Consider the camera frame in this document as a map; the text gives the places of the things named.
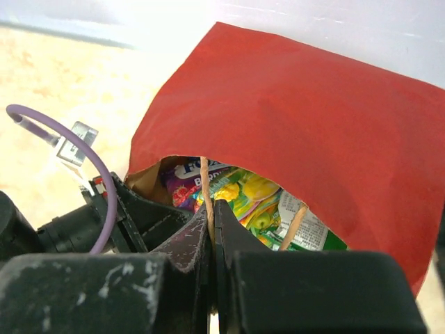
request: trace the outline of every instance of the snack package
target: snack package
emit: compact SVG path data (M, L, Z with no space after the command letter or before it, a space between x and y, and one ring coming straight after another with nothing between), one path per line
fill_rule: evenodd
M276 197L280 198L277 195L279 190L280 186L276 183L237 167L229 168L210 182L210 196L216 200L226 200L239 221L253 213L259 205L264 207L264 200L274 197L277 201ZM196 197L197 211L204 198L201 191L193 197Z
M281 224L273 231L274 237L282 241L293 217L300 209L301 201L287 191L283 191L278 205ZM310 210L307 210L298 231L291 242L295 249L309 251L346 250L347 245L332 233Z
M167 192L172 196L175 207L193 211L195 198L192 195L201 189L200 166L198 158L190 158L187 164L178 165L162 174L161 179ZM228 165L209 161L210 180L228 169Z

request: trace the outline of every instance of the cable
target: cable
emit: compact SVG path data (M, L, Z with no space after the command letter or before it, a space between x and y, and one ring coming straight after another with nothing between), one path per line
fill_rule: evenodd
M71 130L64 127L49 116L46 116L39 111L28 108L27 106L21 106L19 104L10 104L9 106L7 106L6 113L16 123L21 124L25 129L44 139L46 142L50 142L51 140L53 140L55 138L54 135L49 134L47 131L34 124L30 120L23 118L23 116L26 116L27 118L31 118L33 120L37 120L39 123L42 123L50 129L53 129L55 132L58 132L61 136L64 136L67 140L77 146L78 149L80 149L85 154L85 156L87 156L87 158L91 160L92 164L99 171L99 174L104 181L104 186L108 193L108 209L106 212L104 226L99 234L99 237L97 238L97 241L95 242L95 245L91 248L90 254L101 253L113 231L116 211L118 207L118 195L116 193L113 178L111 177L111 174L108 171L108 168L105 166L104 162L82 139L80 139Z

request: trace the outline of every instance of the black cylinder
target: black cylinder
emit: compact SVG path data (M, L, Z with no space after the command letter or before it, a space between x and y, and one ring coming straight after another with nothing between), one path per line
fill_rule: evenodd
M37 234L46 253L87 253L94 246L102 226L97 210L87 204L54 218L39 228ZM110 249L108 242L103 251Z
M38 235L12 200L0 191L0 261L43 252Z

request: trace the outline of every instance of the paper bag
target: paper bag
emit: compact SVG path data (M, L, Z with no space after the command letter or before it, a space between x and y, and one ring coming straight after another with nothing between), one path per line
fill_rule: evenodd
M445 92L277 35L216 24L134 134L127 182L161 202L174 156L277 182L419 291L445 194Z

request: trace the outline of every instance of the white wall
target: white wall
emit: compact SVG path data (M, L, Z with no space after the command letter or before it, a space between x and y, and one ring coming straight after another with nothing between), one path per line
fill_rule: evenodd
M278 33L442 88L444 15L441 0L0 1L0 22L175 53L178 61L218 20Z

